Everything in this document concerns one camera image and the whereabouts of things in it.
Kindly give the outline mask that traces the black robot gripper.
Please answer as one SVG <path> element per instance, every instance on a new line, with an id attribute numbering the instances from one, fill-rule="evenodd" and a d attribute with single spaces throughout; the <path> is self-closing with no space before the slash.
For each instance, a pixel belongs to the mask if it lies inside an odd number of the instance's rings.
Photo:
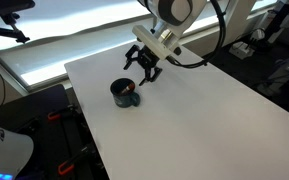
<path id="1" fill-rule="evenodd" d="M 162 68 L 156 67 L 159 58 L 147 47 L 139 49 L 138 45 L 133 45 L 125 54 L 126 65 L 123 67 L 124 70 L 127 70 L 134 61 L 137 61 L 138 64 L 145 69 L 144 79 L 139 83 L 140 86 L 144 85 L 147 82 L 155 82 L 159 77 Z"/>

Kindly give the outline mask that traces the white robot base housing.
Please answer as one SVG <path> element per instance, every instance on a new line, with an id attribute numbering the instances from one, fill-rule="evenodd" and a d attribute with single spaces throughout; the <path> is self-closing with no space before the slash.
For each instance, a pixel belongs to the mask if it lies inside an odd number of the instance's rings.
<path id="1" fill-rule="evenodd" d="M 33 140 L 0 127 L 0 180 L 15 180 L 30 160 Z"/>

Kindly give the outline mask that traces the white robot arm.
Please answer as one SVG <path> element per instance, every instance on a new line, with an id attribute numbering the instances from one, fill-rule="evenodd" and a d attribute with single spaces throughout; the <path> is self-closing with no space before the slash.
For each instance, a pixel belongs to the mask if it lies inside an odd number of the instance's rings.
<path id="1" fill-rule="evenodd" d="M 206 0 L 138 0 L 152 15 L 157 24 L 147 30 L 142 25 L 136 25 L 132 32 L 144 46 L 133 45 L 125 54 L 127 70 L 136 61 L 145 71 L 142 86 L 154 82 L 162 69 L 157 66 L 159 60 L 171 60 L 173 54 L 181 53 L 179 39 L 193 24 L 205 7 Z"/>

